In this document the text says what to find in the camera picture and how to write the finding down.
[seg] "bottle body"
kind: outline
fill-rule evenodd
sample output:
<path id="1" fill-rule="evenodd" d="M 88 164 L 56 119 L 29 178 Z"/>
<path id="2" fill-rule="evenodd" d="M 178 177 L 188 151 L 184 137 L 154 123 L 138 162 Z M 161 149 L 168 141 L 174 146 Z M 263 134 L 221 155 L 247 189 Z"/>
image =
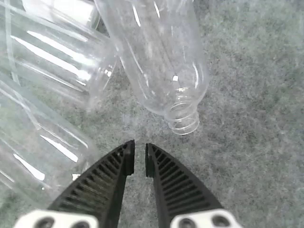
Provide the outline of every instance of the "bottle body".
<path id="1" fill-rule="evenodd" d="M 37 10 L 42 3 L 47 4 L 50 8 Z M 55 20 L 56 17 L 54 18 L 53 16 L 53 9 L 68 15 L 80 24 L 92 29 L 96 29 L 100 20 L 96 6 L 89 0 L 22 0 L 22 5 L 27 13 L 54 23 L 57 23 L 57 21 Z"/>
<path id="2" fill-rule="evenodd" d="M 56 11 L 54 24 L 0 2 L 0 67 L 31 83 L 91 109 L 101 99 L 114 66 L 116 51 L 109 38 Z M 42 12 L 49 6 L 41 2 Z"/>
<path id="3" fill-rule="evenodd" d="M 0 74 L 0 181 L 45 208 L 99 157 L 70 123 Z"/>
<path id="4" fill-rule="evenodd" d="M 209 74 L 192 1 L 95 2 L 140 103 L 175 133 L 194 131 Z"/>

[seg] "bottle mouth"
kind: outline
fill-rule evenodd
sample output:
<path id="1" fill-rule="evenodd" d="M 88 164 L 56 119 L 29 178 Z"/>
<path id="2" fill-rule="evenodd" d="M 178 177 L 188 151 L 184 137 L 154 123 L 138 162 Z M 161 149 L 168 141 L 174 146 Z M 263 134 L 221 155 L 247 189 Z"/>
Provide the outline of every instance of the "bottle mouth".
<path id="1" fill-rule="evenodd" d="M 197 107 L 191 102 L 179 102 L 165 110 L 165 119 L 175 134 L 194 132 L 200 124 Z"/>

